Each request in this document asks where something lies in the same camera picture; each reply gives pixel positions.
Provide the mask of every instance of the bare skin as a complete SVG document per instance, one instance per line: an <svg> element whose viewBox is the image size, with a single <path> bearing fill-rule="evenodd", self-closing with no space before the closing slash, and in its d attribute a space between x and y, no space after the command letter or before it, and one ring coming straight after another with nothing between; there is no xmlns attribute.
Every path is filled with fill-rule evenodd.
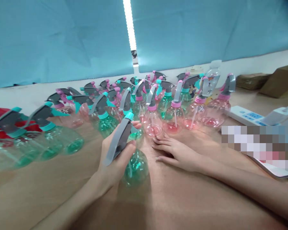
<svg viewBox="0 0 288 230"><path fill-rule="evenodd" d="M154 149L174 156L159 156L157 161L217 179L288 220L288 184L216 162L167 135L154 138L154 142Z"/></svg>

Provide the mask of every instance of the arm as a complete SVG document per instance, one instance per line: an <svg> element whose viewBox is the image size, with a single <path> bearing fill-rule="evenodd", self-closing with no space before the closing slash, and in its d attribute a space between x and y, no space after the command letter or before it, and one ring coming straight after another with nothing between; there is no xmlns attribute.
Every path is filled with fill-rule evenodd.
<svg viewBox="0 0 288 230"><path fill-rule="evenodd" d="M174 156L159 156L156 160L215 178L288 220L288 184L216 162L167 135L157 137L154 142L154 149Z"/></svg>
<svg viewBox="0 0 288 230"><path fill-rule="evenodd" d="M132 122L137 129L141 128L139 122ZM102 162L105 159L112 137L108 136L102 142L101 158L98 171L88 182L71 198L54 210L45 219L40 221L31 230L66 230L90 207L90 205L105 194L113 185L120 181L125 168L135 151L135 141L130 141L121 154L107 167Z"/></svg>

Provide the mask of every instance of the hand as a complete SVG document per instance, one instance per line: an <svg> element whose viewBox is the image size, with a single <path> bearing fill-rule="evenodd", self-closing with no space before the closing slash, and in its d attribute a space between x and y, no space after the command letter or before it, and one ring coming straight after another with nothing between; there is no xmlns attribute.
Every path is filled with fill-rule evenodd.
<svg viewBox="0 0 288 230"><path fill-rule="evenodd" d="M185 144L168 137L166 134L153 140L157 144L152 145L154 149L163 150L174 156L174 158L159 156L156 158L157 161L163 161L189 172L200 172L203 174L205 174L205 169L209 166L209 163L213 161L211 158L198 154Z"/></svg>
<svg viewBox="0 0 288 230"><path fill-rule="evenodd" d="M139 121L133 121L132 124L136 129L142 127L142 124ZM125 149L113 160L109 166L103 165L103 160L106 158L113 135L118 127L119 125L112 132L112 134L102 142L101 158L96 176L98 180L100 180L101 184L103 184L105 190L104 192L109 190L113 185L121 180L124 175L126 166L136 148L136 141L130 141L126 145Z"/></svg>

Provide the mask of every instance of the power strip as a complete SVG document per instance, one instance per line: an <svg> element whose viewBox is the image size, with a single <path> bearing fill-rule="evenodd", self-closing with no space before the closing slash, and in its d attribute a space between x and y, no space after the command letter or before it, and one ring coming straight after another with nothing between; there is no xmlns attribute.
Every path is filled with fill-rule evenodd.
<svg viewBox="0 0 288 230"><path fill-rule="evenodd" d="M265 118L264 116L261 116L237 105L231 107L228 116L246 126L266 126L266 124L261 122L261 120Z"/></svg>

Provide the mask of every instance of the pink spray bottle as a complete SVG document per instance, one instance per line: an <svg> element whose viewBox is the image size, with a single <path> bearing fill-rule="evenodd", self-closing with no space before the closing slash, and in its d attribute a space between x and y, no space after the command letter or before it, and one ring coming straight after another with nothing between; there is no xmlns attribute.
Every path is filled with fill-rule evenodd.
<svg viewBox="0 0 288 230"><path fill-rule="evenodd" d="M182 130L185 114L181 108L180 93L182 89L182 80L177 84L174 100L171 107L167 109L163 118L163 128L166 133L179 133Z"/></svg>
<svg viewBox="0 0 288 230"><path fill-rule="evenodd" d="M209 80L203 77L201 88L195 101L186 109L184 126L190 130L197 130L203 126L202 119L206 116L205 102L208 97Z"/></svg>
<svg viewBox="0 0 288 230"><path fill-rule="evenodd" d="M163 123L160 112L155 103L157 84L150 89L147 97L147 111L144 114L143 126L145 133L149 136L159 136L163 131Z"/></svg>
<svg viewBox="0 0 288 230"><path fill-rule="evenodd" d="M227 75L225 84L221 88L223 90L217 99L212 100L207 105L207 115L202 119L202 122L207 127L217 128L220 127L230 112L230 94L235 91L236 78L235 75L230 73Z"/></svg>

